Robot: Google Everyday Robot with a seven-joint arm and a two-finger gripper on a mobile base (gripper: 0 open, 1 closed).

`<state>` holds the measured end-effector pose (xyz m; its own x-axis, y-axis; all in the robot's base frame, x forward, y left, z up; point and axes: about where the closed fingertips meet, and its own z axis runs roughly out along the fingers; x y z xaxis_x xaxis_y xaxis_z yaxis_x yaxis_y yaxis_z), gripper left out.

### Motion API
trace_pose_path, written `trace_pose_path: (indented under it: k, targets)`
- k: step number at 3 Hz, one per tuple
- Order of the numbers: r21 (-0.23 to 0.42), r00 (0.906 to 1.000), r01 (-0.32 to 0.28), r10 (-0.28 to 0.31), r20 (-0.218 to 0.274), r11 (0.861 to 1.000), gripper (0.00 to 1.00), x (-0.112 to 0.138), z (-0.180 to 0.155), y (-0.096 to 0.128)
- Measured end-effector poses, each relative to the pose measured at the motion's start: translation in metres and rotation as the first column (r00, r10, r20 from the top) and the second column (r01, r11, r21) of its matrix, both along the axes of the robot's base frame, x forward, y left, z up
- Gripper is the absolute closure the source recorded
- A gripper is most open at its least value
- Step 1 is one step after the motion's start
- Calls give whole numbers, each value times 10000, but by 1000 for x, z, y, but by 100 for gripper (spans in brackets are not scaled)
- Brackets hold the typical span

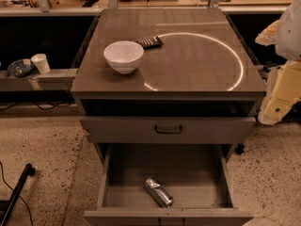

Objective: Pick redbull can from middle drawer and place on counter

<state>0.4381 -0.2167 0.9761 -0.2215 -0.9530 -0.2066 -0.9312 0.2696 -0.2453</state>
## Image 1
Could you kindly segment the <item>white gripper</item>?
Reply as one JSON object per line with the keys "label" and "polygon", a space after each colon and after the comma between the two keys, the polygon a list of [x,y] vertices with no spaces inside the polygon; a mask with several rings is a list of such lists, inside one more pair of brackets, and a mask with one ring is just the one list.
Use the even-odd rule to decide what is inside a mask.
{"label": "white gripper", "polygon": [[[269,24],[256,37],[255,42],[263,46],[275,43],[278,20]],[[266,96],[264,97],[258,121],[274,125],[289,113],[301,99],[301,62],[287,61],[279,68],[272,68],[268,74]]]}

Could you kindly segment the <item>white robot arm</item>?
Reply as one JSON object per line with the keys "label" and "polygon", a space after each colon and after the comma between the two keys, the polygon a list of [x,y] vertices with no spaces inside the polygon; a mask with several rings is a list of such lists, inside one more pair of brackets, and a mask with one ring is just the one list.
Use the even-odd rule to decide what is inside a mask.
{"label": "white robot arm", "polygon": [[263,99],[258,120],[280,122],[301,98],[301,0],[293,0],[281,17],[257,36],[260,45],[275,45],[276,54],[286,59],[277,70],[276,82]]}

